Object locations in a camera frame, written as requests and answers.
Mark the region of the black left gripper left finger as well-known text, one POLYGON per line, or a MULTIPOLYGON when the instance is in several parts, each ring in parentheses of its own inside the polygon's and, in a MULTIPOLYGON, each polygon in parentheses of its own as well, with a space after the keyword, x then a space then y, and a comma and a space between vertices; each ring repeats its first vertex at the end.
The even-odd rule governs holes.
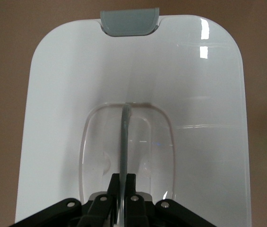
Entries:
POLYGON ((92 194, 85 204, 63 199, 15 224, 13 227, 112 227, 117 218, 120 175, 112 174, 108 190, 92 194))

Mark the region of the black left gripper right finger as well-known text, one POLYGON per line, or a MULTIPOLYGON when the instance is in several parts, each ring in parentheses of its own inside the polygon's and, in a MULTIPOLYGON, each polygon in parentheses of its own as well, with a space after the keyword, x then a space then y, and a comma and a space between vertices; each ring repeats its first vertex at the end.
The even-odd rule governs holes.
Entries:
POLYGON ((213 227, 214 224, 172 199, 156 204, 136 191, 136 175, 127 174, 124 196, 126 227, 213 227))

